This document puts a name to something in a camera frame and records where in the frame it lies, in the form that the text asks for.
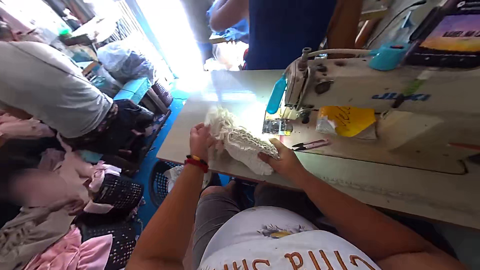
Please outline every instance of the white t-shirt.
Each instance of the white t-shirt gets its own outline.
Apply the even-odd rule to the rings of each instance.
[[[254,207],[212,237],[198,270],[379,270],[361,250],[277,207]]]
[[[66,138],[95,129],[113,104],[70,57],[30,41],[0,41],[0,101],[0,106],[22,109]]]

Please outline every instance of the sewing machine brand logo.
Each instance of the sewing machine brand logo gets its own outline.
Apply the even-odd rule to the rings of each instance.
[[[384,93],[379,95],[374,95],[372,99],[398,99],[404,96],[399,93]],[[432,95],[430,94],[412,94],[404,96],[403,100],[412,100],[412,101],[427,101]]]

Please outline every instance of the red bracelet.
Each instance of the red bracelet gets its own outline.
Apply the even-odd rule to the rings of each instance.
[[[195,166],[200,167],[200,169],[202,169],[202,171],[204,171],[204,173],[208,172],[208,165],[202,163],[200,160],[186,159],[185,160],[185,165],[187,165],[187,164],[191,164],[191,165],[195,165]]]

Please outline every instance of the gray shirt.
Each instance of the gray shirt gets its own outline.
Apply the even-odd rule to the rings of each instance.
[[[95,129],[113,104],[70,57],[30,41],[0,41],[0,101],[30,113],[66,138]]]

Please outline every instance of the yellow label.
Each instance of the yellow label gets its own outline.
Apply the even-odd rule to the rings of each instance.
[[[327,116],[336,125],[335,131],[340,136],[353,137],[375,123],[375,110],[344,106],[323,106],[320,117]]]

